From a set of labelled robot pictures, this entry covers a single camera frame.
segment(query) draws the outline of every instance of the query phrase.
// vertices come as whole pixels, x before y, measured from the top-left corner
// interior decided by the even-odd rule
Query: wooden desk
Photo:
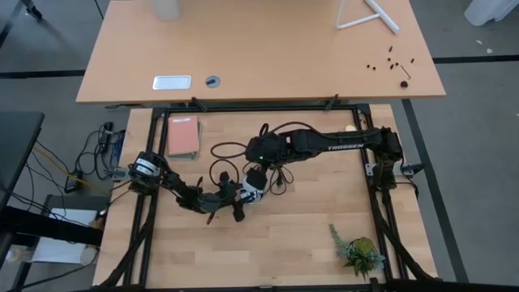
[[[132,163],[146,148],[151,112],[150,109],[131,111],[120,165]],[[396,130],[390,105],[372,105],[371,112],[376,127]],[[198,117],[203,123],[198,161],[169,161],[169,164],[187,184],[195,184],[199,176],[204,176],[207,191],[217,190],[208,177],[208,167],[216,160],[209,149],[216,143],[246,143],[263,122],[274,127],[283,122],[302,121],[321,131],[340,131],[353,124],[351,112],[338,110],[213,113]],[[156,147],[160,129],[161,124],[157,126]],[[225,152],[236,150],[227,148]],[[233,162],[241,170],[245,161],[235,158]],[[211,225],[206,226],[208,216],[179,208],[174,196],[162,190],[148,287],[364,283],[362,277],[355,277],[353,269],[343,267],[344,261],[337,258],[328,230],[328,223],[334,223],[345,239],[367,236],[376,243],[359,152],[329,152],[288,168],[295,177],[288,191],[280,196],[267,194],[260,204],[246,206],[247,217],[240,223],[234,221],[232,208],[227,208],[219,211]],[[215,166],[213,175],[221,170],[228,170],[234,178],[232,169],[223,163]],[[114,192],[114,197],[124,191],[122,187]],[[392,200],[402,243],[423,269],[434,275],[435,265],[412,187],[399,185],[392,191]],[[135,202],[136,196],[126,195],[110,208],[94,278],[96,284],[107,278],[127,249]],[[141,256],[142,253],[136,256],[136,276]],[[396,261],[391,261],[397,275]],[[384,281],[382,273],[372,276]]]
[[[77,101],[445,96],[409,0],[377,2],[401,27],[398,35],[380,19],[337,31],[339,0],[188,0],[169,22],[155,17],[150,1],[111,1]],[[343,20],[370,14],[363,0],[349,0]],[[402,65],[412,77],[407,89]],[[190,75],[191,89],[152,90],[156,75]],[[220,87],[206,86],[210,75]]]

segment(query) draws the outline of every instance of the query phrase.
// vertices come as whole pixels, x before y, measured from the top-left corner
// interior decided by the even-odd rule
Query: black tape line
[[[418,120],[416,119],[416,114],[414,113],[413,104],[409,99],[404,99],[402,100],[402,105],[404,106],[405,115],[407,116],[407,121],[411,127],[411,133],[413,134],[414,143],[416,144],[418,155],[420,156],[420,161],[425,165],[424,173],[427,178],[427,185],[429,186],[429,191],[431,192],[432,203],[434,204],[436,216],[438,217],[438,222],[440,223],[441,233],[444,236],[448,257],[451,260],[454,275],[458,282],[468,283],[469,277],[467,276],[463,260],[461,259],[460,250],[456,243],[456,238],[454,237],[454,231],[451,227],[451,222],[448,219],[444,199],[441,196],[440,186],[438,185],[436,173],[432,167],[431,158],[427,152],[422,131],[420,130]]]
[[[0,73],[0,79],[75,77],[84,76],[84,72],[85,70],[5,72]]]
[[[516,62],[519,55],[500,55],[500,56],[477,56],[477,57],[446,57],[433,58],[434,64],[464,64],[475,62]]]

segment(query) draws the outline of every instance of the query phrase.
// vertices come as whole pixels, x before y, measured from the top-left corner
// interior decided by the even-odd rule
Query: book
[[[198,141],[201,141],[201,140],[202,140],[202,123],[198,122]],[[173,160],[191,161],[191,160],[198,159],[198,154],[199,154],[199,151],[186,153],[186,154],[169,155],[169,158],[173,159]]]
[[[168,119],[168,154],[170,157],[199,151],[199,123],[196,116]]]

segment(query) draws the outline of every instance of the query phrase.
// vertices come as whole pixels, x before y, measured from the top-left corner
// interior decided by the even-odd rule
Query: robotic arm
[[[249,162],[259,164],[260,167],[251,168],[247,172],[243,182],[247,194],[242,194],[242,198],[250,196],[255,191],[263,191],[264,184],[267,182],[265,173],[268,168],[279,169],[292,162],[316,157],[322,152],[362,148],[372,150],[377,159],[378,164],[374,168],[373,175],[375,186],[385,189],[393,189],[396,186],[392,170],[395,162],[402,159],[403,156],[398,136],[391,132],[391,129],[382,127],[380,129],[371,128],[367,131],[320,133],[301,122],[289,124],[299,124],[310,129],[297,129],[276,134],[275,130],[280,127],[268,131],[268,124],[264,124],[259,136],[249,141],[245,157]]]
[[[275,133],[281,127],[290,124],[303,125],[309,129],[297,129]],[[254,204],[263,199],[267,184],[268,169],[278,170],[282,176],[283,165],[305,161],[322,152],[354,150],[368,148],[377,159],[373,169],[373,185],[381,189],[393,189],[396,186],[392,173],[395,162],[402,159],[402,149],[397,134],[389,128],[372,128],[367,131],[346,131],[320,133],[302,122],[290,122],[268,131],[264,124],[259,135],[252,138],[246,147],[245,158],[258,166],[248,170],[240,185],[229,180],[226,172],[221,173],[217,193],[204,193],[199,179],[196,186],[187,186],[180,176],[171,170],[167,160],[153,152],[141,152],[134,164],[130,165],[130,189],[144,195],[153,195],[159,187],[171,191],[177,197],[180,207],[197,212],[214,213],[226,206],[234,208],[234,218],[241,221],[245,217],[242,206]],[[240,190],[240,200],[236,200],[236,190]]]

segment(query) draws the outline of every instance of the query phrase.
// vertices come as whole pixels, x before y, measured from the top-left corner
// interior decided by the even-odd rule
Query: white label
[[[150,170],[152,170],[153,172],[157,172],[157,171],[159,170],[159,169],[158,169],[155,165],[153,165],[152,163],[150,163],[150,162],[148,162],[148,161],[145,161],[145,160],[143,160],[143,159],[140,159],[140,158],[137,159],[137,164],[138,164],[138,165],[144,165],[144,166],[148,167]]]
[[[352,145],[340,145],[340,146],[328,146],[328,150],[344,150],[344,149],[357,149],[364,147],[364,144],[352,144]]]
[[[152,172],[149,169],[147,169],[146,167],[140,166],[140,165],[137,166],[137,171],[140,171],[141,173],[144,173],[147,175],[152,175]]]
[[[191,87],[191,76],[155,76],[153,89],[155,90],[183,90]]]
[[[191,118],[174,118],[173,122],[189,122]]]

